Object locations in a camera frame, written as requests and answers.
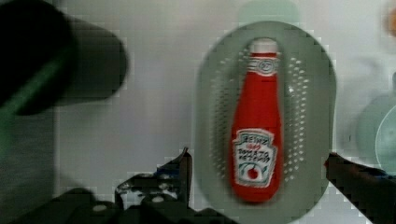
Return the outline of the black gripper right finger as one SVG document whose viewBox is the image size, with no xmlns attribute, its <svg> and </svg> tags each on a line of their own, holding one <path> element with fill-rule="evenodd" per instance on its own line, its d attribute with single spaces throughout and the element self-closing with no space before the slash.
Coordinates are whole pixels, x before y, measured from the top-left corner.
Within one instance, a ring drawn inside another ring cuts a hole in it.
<svg viewBox="0 0 396 224">
<path fill-rule="evenodd" d="M 373 224 L 395 224 L 395 176 L 330 153 L 326 178 Z"/>
</svg>

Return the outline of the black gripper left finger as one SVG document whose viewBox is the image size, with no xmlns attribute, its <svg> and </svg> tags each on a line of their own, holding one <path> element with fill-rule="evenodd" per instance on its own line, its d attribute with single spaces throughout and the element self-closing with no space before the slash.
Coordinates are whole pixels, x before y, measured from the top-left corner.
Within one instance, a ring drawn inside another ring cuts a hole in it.
<svg viewBox="0 0 396 224">
<path fill-rule="evenodd" d="M 123 181 L 115 188 L 115 203 L 121 209 L 140 205 L 145 199 L 169 197 L 189 203 L 192 180 L 192 156 L 189 148 L 153 173 L 140 173 Z"/>
</svg>

